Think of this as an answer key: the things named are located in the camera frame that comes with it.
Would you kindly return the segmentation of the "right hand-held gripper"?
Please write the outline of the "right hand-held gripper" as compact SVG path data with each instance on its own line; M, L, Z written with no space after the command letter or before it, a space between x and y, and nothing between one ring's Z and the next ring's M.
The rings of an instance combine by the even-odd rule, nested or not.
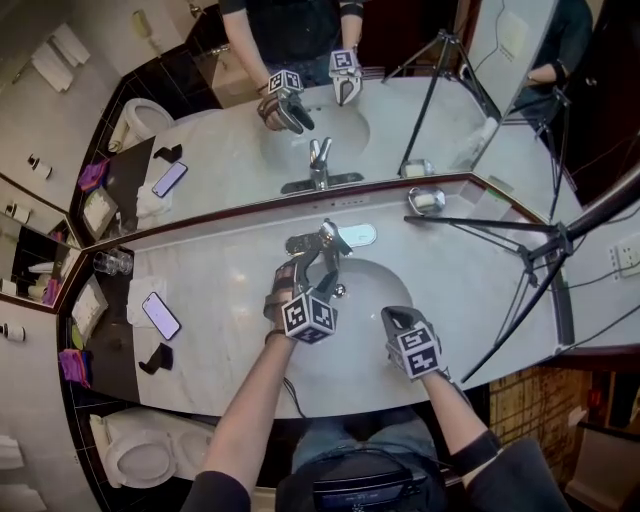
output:
M410 381L442 369L441 348L433 325L419 310L406 306L387 306L381 311L381 320L386 333L389 360Z

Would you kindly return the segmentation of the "chrome faucet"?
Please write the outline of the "chrome faucet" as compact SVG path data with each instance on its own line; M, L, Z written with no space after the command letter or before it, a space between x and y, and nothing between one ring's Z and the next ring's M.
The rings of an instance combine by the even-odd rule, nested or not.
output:
M326 273L330 273L339 270L341 256L351 256L354 248L371 245L376 238L371 224L338 227L326 218L317 231L290 237L285 251L291 257L313 256L312 261L322 256Z

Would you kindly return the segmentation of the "person's right forearm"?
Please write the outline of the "person's right forearm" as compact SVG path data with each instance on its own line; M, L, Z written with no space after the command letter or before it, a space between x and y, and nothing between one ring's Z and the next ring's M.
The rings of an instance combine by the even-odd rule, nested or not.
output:
M431 372L421 381L451 455L462 451L487 431L473 408L447 379Z

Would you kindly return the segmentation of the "metal soap dish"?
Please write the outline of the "metal soap dish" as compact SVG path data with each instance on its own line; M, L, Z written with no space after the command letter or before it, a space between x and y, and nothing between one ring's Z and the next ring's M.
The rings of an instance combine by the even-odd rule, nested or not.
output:
M446 195L437 187L413 187L408 192L408 201L416 215L434 216L444 210Z

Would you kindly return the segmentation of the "dark smartphone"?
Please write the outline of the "dark smartphone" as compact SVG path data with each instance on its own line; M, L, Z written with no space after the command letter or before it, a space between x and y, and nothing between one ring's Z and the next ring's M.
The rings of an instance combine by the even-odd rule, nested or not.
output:
M165 341L171 341L181 330L180 322L156 292L142 302L142 310Z

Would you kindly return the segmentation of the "black light tripod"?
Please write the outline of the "black light tripod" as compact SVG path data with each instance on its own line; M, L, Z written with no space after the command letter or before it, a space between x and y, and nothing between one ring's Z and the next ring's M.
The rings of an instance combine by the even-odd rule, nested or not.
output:
M566 260L574 254L574 241L614 220L628 207L640 201L640 162L610 192L594 203L571 223L531 224L511 221L491 221L485 219L406 215L404 220L411 224L444 224L461 229L492 244L501 237L493 233L493 228L514 230L525 233L540 233L546 241L534 249L529 249L513 239L504 241L517 248L524 265L522 275L529 278L526 288L535 289L530 301L522 308L511 309L505 317L503 327L491 349L462 377L469 381L503 347L520 327L554 282Z

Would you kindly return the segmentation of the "black folded phone holder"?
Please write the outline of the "black folded phone holder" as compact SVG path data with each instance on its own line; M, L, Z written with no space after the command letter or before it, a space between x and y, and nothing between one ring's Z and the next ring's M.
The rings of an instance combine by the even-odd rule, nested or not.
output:
M171 371L174 364L173 349L160 343L147 362L139 361L139 368L148 375L154 375L159 369Z

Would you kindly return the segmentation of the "white folded hand towel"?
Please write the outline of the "white folded hand towel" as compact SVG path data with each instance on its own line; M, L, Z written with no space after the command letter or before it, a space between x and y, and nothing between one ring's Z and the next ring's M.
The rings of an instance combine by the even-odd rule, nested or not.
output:
M163 302L166 301L166 280L161 277L147 276L140 279L132 279L127 297L126 315L127 321L138 328L153 328L153 323L142 309L143 302L155 292Z

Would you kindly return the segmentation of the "person's dark shirt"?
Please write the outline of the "person's dark shirt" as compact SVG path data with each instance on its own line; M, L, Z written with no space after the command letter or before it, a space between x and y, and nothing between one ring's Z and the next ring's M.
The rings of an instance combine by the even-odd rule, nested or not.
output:
M196 477L180 512L251 512L249 492L233 477ZM461 512L571 512L536 441L525 439L497 455L466 489Z

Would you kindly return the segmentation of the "white amenity tray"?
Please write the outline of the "white amenity tray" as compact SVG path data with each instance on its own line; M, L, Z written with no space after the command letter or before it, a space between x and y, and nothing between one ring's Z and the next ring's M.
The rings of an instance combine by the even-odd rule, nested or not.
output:
M72 318L83 342L87 342L102 315L108 309L108 302L95 275L83 286L72 308Z

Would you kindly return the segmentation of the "white toilet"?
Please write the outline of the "white toilet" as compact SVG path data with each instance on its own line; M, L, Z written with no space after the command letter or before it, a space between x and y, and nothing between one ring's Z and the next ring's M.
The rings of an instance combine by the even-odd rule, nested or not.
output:
M173 477L194 480L214 432L210 424L142 407L92 414L89 425L114 488L149 489Z

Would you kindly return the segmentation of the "purple packets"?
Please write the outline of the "purple packets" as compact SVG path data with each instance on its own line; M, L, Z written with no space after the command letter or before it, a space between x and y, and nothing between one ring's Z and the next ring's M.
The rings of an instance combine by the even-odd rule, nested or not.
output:
M65 349L58 354L63 377L67 382L91 388L91 353L85 350Z

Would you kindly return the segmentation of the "angled side mirror panel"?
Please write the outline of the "angled side mirror panel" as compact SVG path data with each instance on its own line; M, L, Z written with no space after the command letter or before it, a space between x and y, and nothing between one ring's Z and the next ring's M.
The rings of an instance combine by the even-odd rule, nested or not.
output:
M640 0L551 1L520 88L475 174L568 220L640 162Z
M56 313L82 255L66 218L32 226L0 213L0 301Z

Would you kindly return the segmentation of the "large wall mirror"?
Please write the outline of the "large wall mirror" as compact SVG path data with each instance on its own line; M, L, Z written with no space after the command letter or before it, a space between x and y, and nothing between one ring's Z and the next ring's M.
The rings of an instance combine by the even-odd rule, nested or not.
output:
M116 75L101 42L127 38L116 0L0 0L0 213L49 232L69 219L83 167L106 151ZM480 102L454 78L369 79L350 104L331 87L306 91L315 127L276 133L256 104L194 114L113 157L105 185L126 231L146 230L281 196L309 174L309 143L331 138L328 169L364 182L398 177L424 159L437 174L471 171L539 216L552 202L550 169L531 144L509 146L505 127L471 145Z

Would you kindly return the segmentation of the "white wall paper holder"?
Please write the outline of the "white wall paper holder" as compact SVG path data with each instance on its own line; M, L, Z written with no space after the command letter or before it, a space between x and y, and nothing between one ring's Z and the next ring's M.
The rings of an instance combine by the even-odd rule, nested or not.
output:
M14 470L24 466L19 443L0 434L0 470Z

